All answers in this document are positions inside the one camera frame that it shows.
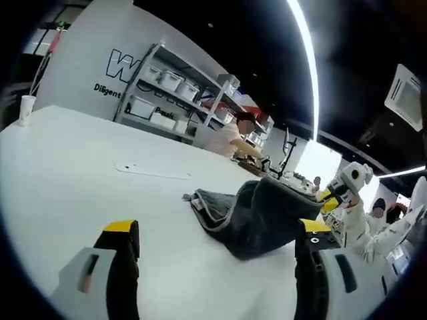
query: metal shelf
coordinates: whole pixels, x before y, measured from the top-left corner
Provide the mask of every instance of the metal shelf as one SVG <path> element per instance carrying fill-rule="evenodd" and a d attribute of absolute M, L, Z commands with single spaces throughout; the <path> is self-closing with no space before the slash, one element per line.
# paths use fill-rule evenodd
<path fill-rule="evenodd" d="M 175 91 L 169 90 L 165 87 L 163 87 L 162 85 L 160 85 L 157 82 L 152 82 L 152 81 L 147 81 L 144 79 L 140 79 L 139 81 L 151 86 L 151 87 L 155 87 L 157 90 L 164 92 L 166 94 L 168 94 L 169 96 L 181 101 L 182 103 L 186 104 L 189 107 L 192 107 L 194 109 L 196 109 L 197 111 L 203 113 L 204 115 L 208 115 L 209 114 L 209 110 L 204 109 L 203 107 L 196 105 L 193 101 L 187 100 L 184 97 L 182 97 L 181 95 L 178 95 Z M 212 116 L 212 119 L 215 120 L 216 122 L 218 122 L 220 125 L 226 125 L 226 123 L 224 123 L 221 119 L 219 119 L 216 115 Z"/>
<path fill-rule="evenodd" d="M 247 112 L 245 108 L 243 108 L 241 105 L 239 105 L 237 102 L 234 101 L 234 99 L 232 97 L 230 97 L 227 93 L 224 93 L 224 95 L 222 96 L 222 101 L 224 101 L 225 103 L 228 104 L 228 106 L 230 108 L 232 108 L 235 112 Z M 263 133 L 267 133 L 266 128 L 264 128 L 261 123 L 259 123 L 258 121 L 256 121 L 256 126 L 255 128 L 262 131 Z"/>
<path fill-rule="evenodd" d="M 169 90 L 168 88 L 163 87 L 162 85 L 160 85 L 157 82 L 147 81 L 144 79 L 140 79 L 138 82 L 143 82 L 143 83 L 148 84 L 150 87 L 155 87 L 158 91 L 166 93 L 170 97 L 173 97 L 173 98 L 177 99 L 178 101 L 182 102 L 183 104 L 186 104 L 188 107 L 192 107 L 194 109 L 197 109 L 200 112 L 205 113 L 204 110 L 199 105 L 196 105 L 193 101 L 185 99 L 181 95 L 178 95 L 175 91 Z"/>
<path fill-rule="evenodd" d="M 215 94 L 220 92 L 221 86 L 213 80 L 209 75 L 204 73 L 202 70 L 187 62 L 185 59 L 182 59 L 176 53 L 170 51 L 169 49 L 161 46 L 159 50 L 157 50 L 154 57 L 159 58 L 160 60 L 166 62 L 172 67 L 176 68 L 180 72 L 182 72 L 186 77 L 189 77 L 197 82 L 197 84 L 207 87 Z"/>
<path fill-rule="evenodd" d="M 170 133 L 172 135 L 176 135 L 177 137 L 184 138 L 186 140 L 190 140 L 190 141 L 194 140 L 194 137 L 192 137 L 191 135 L 186 135 L 185 133 L 179 133 L 179 132 L 177 132 L 175 130 L 171 130 L 171 129 L 165 128 L 165 127 L 163 127 L 161 125 L 157 125 L 155 123 L 152 123 L 152 122 L 150 122 L 147 119 L 138 117 L 137 115 L 132 115 L 131 113 L 124 113 L 122 117 L 123 117 L 123 119 L 127 119 L 127 120 L 130 120 L 130 121 L 135 121 L 135 122 L 141 123 L 142 125 L 146 125 L 147 127 L 155 128 L 155 129 L 158 129 L 160 131 L 164 131 L 166 133 Z"/>
<path fill-rule="evenodd" d="M 172 67 L 181 71 L 185 76 L 195 80 L 200 85 L 207 87 L 208 89 L 213 91 L 215 94 L 217 94 L 222 88 L 218 84 L 218 82 L 213 80 L 209 75 L 207 75 L 206 73 L 204 73 L 202 70 L 200 70 L 196 66 L 192 65 L 191 63 L 185 61 L 179 55 L 170 51 L 169 49 L 165 48 L 164 46 L 161 46 L 157 50 L 154 57 L 158 57 L 162 61 L 170 64 Z M 227 93 L 223 94 L 222 101 L 225 102 L 235 112 L 240 112 L 240 111 L 247 112 L 245 110 L 245 108 L 243 108 L 241 105 L 239 105 L 237 102 L 235 102 L 234 99 L 232 97 L 230 97 Z M 222 125 L 225 125 L 225 123 L 223 123 L 221 120 L 219 120 L 215 116 L 213 116 L 212 119 L 216 120 L 217 122 L 221 123 Z M 258 130 L 266 133 L 265 128 L 262 127 L 259 122 L 256 122 L 256 127 Z"/>

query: plastic box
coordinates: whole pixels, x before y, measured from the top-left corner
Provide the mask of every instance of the plastic box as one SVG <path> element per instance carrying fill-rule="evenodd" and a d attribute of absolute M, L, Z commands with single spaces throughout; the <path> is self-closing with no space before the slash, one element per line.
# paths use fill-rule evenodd
<path fill-rule="evenodd" d="M 242 97 L 242 94 L 241 94 L 238 90 L 234 91 L 234 94 L 233 94 L 233 100 L 234 100 L 238 105 L 241 105 L 241 104 L 243 103 L 243 97 Z"/>
<path fill-rule="evenodd" d="M 148 82 L 157 82 L 157 80 L 161 77 L 161 72 L 162 71 L 160 69 L 149 65 L 147 69 L 145 69 L 141 78 Z"/>
<path fill-rule="evenodd" d="M 217 82 L 219 85 L 223 86 L 224 83 L 228 81 L 228 87 L 226 88 L 226 93 L 230 97 L 233 97 L 234 92 L 240 87 L 240 81 L 236 76 L 229 74 L 218 75 Z"/>
<path fill-rule="evenodd" d="M 175 91 L 181 82 L 182 78 L 179 75 L 168 70 L 163 71 L 159 80 L 160 85 L 171 91 Z"/>
<path fill-rule="evenodd" d="M 155 105 L 153 103 L 134 96 L 130 113 L 141 118 L 149 119 L 153 114 L 154 109 Z"/>
<path fill-rule="evenodd" d="M 163 125 L 165 123 L 165 119 L 166 117 L 156 112 L 153 113 L 153 115 L 149 119 L 149 122 L 155 123 L 156 125 Z"/>
<path fill-rule="evenodd" d="M 230 123 L 234 118 L 233 115 L 230 112 L 228 112 L 226 108 L 217 108 L 215 110 L 215 114 L 224 123 Z"/>
<path fill-rule="evenodd" d="M 175 127 L 173 127 L 173 130 L 179 132 L 179 133 L 185 133 L 187 131 L 187 123 L 188 119 L 180 119 L 176 121 Z"/>
<path fill-rule="evenodd" d="M 167 117 L 164 117 L 164 118 L 165 119 L 163 120 L 163 126 L 170 130 L 173 130 L 173 128 L 175 127 L 176 121 L 173 119 L 169 119 Z"/>
<path fill-rule="evenodd" d="M 155 123 L 156 125 L 161 125 L 162 127 L 165 127 L 170 130 L 173 130 L 173 127 L 175 127 L 176 123 L 175 120 L 164 117 L 163 115 L 157 112 L 153 113 L 150 122 Z"/>
<path fill-rule="evenodd" d="M 181 95 L 184 99 L 189 101 L 193 101 L 195 95 L 199 92 L 199 89 L 190 85 L 188 82 L 182 81 L 178 88 L 176 89 L 176 93 Z"/>

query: gray towel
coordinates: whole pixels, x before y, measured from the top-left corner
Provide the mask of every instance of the gray towel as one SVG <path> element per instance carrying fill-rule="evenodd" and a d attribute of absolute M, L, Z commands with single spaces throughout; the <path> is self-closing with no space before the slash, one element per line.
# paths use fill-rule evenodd
<path fill-rule="evenodd" d="M 239 259 L 294 240 L 298 220 L 315 219 L 323 205 L 269 177 L 244 183 L 235 196 L 198 189 L 188 200 L 205 231 Z"/>

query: desk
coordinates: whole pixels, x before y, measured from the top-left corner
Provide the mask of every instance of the desk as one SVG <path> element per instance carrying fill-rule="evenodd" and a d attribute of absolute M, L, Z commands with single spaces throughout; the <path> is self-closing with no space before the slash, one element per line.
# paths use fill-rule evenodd
<path fill-rule="evenodd" d="M 188 170 L 191 180 L 123 173 L 117 161 Z M 142 319 L 293 319 L 293 243 L 241 262 L 209 237 L 181 196 L 235 193 L 255 177 L 225 157 L 59 107 L 0 133 L 0 203 L 14 249 L 43 294 L 112 221 L 140 228 Z"/>

